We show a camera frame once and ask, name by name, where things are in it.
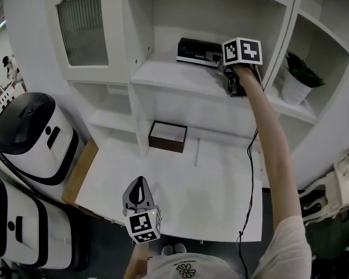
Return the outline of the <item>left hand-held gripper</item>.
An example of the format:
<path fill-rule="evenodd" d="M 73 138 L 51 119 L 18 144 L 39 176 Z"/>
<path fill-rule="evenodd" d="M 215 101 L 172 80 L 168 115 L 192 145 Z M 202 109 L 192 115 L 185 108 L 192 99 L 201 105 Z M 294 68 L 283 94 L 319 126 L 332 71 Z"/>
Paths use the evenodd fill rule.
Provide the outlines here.
<path fill-rule="evenodd" d="M 161 211 L 155 204 L 143 176 L 132 181 L 122 196 L 123 215 L 129 236 L 136 244 L 155 241 L 161 236 Z"/>

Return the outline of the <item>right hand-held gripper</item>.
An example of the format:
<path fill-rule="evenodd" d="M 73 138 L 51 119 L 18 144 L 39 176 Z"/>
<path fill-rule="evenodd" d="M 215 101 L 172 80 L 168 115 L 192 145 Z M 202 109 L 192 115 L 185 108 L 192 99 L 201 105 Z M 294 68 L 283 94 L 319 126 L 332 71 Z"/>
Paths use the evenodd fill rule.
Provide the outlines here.
<path fill-rule="evenodd" d="M 224 42 L 221 47 L 222 52 L 206 51 L 206 59 L 218 63 L 218 70 L 223 76 L 223 88 L 230 97 L 247 96 L 232 66 L 236 64 L 247 66 L 261 84 L 258 70 L 258 66 L 262 65 L 261 42 L 237 37 Z"/>

